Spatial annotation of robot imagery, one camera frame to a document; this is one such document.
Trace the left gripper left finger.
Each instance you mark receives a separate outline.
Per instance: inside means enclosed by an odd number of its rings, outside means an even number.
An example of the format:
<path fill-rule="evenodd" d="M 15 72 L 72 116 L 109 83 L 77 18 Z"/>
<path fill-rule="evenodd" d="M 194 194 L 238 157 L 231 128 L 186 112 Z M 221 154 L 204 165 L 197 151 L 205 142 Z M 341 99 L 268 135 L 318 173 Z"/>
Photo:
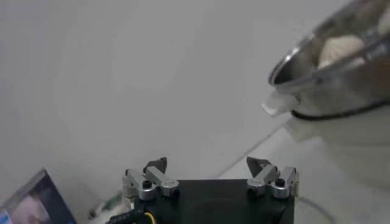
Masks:
<path fill-rule="evenodd" d="M 167 157 L 149 161 L 140 172 L 126 169 L 122 176 L 122 193 L 125 198 L 139 198 L 152 201 L 157 197 L 175 200 L 180 195 L 179 181 L 168 177 L 165 172 Z"/>

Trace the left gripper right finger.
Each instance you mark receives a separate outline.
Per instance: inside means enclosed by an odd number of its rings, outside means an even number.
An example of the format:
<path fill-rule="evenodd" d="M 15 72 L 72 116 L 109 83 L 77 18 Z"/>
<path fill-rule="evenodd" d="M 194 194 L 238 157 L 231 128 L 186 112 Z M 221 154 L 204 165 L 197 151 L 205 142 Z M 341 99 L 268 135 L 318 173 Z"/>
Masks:
<path fill-rule="evenodd" d="M 289 198 L 299 194 L 299 173 L 295 167 L 280 170 L 266 159 L 248 156 L 247 166 L 252 178 L 246 182 L 247 192 L 255 197 L 262 196 L 267 189 L 274 198 Z"/>

